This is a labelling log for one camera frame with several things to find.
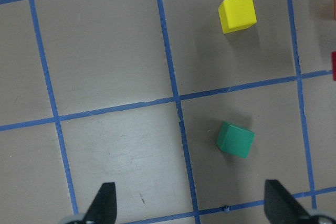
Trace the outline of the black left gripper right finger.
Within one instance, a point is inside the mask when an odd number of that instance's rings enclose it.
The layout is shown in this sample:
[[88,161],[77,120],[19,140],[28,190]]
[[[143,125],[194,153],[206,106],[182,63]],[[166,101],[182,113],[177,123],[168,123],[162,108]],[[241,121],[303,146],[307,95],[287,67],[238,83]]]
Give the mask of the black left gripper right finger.
[[270,223],[335,223],[335,218],[306,210],[276,179],[264,184],[264,213]]

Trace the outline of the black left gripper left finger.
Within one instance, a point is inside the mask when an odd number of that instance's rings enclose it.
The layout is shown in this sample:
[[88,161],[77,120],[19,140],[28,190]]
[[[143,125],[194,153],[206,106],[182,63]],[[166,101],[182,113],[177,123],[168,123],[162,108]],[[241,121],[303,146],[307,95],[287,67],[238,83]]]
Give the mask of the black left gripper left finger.
[[103,183],[79,223],[111,224],[117,218],[117,196],[114,182]]

